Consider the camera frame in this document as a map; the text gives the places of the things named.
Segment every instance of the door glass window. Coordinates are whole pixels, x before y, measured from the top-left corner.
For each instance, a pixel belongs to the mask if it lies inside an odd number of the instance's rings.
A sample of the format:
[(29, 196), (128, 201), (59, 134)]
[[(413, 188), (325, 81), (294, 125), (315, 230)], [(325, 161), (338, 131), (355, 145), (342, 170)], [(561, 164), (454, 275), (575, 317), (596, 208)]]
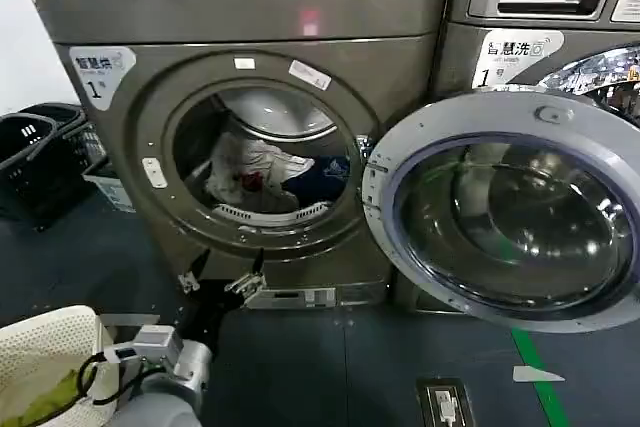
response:
[(403, 178), (394, 207), (420, 264), (490, 303), (565, 307), (595, 295), (631, 261), (623, 205), (570, 156), (545, 148), (445, 150)]
[(233, 88), (191, 108), (173, 153), (189, 191), (212, 212), (231, 206), (272, 215), (326, 211), (346, 187), (346, 150), (334, 123), (306, 96)]
[(540, 85), (587, 95), (634, 121), (640, 120), (640, 46), (613, 49), (571, 62)]

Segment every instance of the laundry basket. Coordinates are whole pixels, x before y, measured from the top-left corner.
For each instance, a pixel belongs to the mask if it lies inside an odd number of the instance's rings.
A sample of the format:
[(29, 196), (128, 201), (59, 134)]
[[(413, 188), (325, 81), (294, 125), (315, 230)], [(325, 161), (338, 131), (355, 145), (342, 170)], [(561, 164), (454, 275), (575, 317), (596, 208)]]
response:
[(89, 161), (67, 137), (82, 124), (81, 110), (55, 104), (0, 117), (1, 218), (44, 230), (90, 192)]
[[(85, 306), (73, 306), (0, 329), (0, 425), (24, 414), (39, 396), (50, 392), (92, 354), (113, 342), (100, 318)], [(89, 389), (93, 398), (118, 390), (118, 368), (101, 364)], [(115, 411), (115, 402), (94, 406), (80, 401), (46, 427), (99, 427)]]

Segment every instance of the gray floor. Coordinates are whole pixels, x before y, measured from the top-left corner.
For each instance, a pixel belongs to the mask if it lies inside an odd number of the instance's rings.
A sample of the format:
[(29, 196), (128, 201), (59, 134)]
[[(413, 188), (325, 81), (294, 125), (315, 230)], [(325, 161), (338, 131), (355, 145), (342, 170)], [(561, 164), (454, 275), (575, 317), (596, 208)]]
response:
[[(73, 303), (180, 320), (184, 300), (144, 225), (94, 196), (48, 232), (0, 223), (0, 325)], [(636, 426), (640, 323), (532, 334), (572, 426)], [(466, 317), (353, 310), (236, 312), (223, 325), (203, 422), (211, 427), (421, 426), (418, 377), (458, 377), (476, 425), (545, 426), (508, 329)]]

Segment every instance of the white wall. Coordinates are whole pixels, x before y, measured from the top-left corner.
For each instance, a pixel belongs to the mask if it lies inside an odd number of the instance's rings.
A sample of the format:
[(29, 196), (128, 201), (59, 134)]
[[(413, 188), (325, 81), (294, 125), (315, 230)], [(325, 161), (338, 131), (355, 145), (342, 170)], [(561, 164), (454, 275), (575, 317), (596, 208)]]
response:
[(0, 0), (0, 115), (46, 101), (78, 98), (31, 0)]

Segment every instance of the cable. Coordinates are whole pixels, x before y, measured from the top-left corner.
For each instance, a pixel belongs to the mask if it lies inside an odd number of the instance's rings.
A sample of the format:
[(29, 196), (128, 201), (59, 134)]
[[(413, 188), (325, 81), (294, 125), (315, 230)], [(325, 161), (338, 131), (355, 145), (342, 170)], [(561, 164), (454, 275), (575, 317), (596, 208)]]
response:
[[(89, 367), (89, 365), (93, 363), (101, 363), (105, 361), (106, 361), (106, 358), (104, 356), (104, 353), (102, 352), (94, 354), (84, 361), (84, 363), (80, 367), (80, 370), (78, 371), (78, 377), (76, 377), (76, 389), (78, 390), (78, 395), (80, 396), (80, 398), (89, 397), (89, 389), (93, 385), (93, 382), (98, 372), (98, 368), (96, 366), (93, 366), (91, 368), (92, 370), (91, 370), (91, 374), (89, 374), (88, 381), (84, 383), (83, 382), (84, 373)], [(122, 387), (120, 387), (114, 394), (104, 399), (91, 399), (92, 403), (93, 405), (96, 405), (96, 406), (110, 404), (111, 402), (121, 397), (127, 390), (129, 390), (134, 385), (142, 383), (142, 381), (147, 377), (150, 377), (151, 375), (154, 375), (154, 374), (160, 374), (163, 372), (166, 372), (163, 367), (155, 367), (144, 372), (141, 371), (133, 379), (131, 379), (129, 382), (127, 382)]]
[(164, 372), (166, 372), (166, 370), (163, 367), (155, 367), (153, 369), (146, 370), (146, 371), (136, 375), (133, 379), (131, 379), (129, 382), (127, 382), (122, 387), (120, 387), (120, 389), (118, 389), (118, 391), (115, 394), (110, 395), (106, 399), (93, 399), (93, 405), (100, 406), (100, 405), (110, 404), (111, 402), (113, 402), (114, 400), (116, 400), (120, 396), (122, 396), (131, 387), (141, 383), (147, 377), (150, 377), (150, 376), (155, 375), (155, 374), (161, 374), (161, 373), (164, 373)]

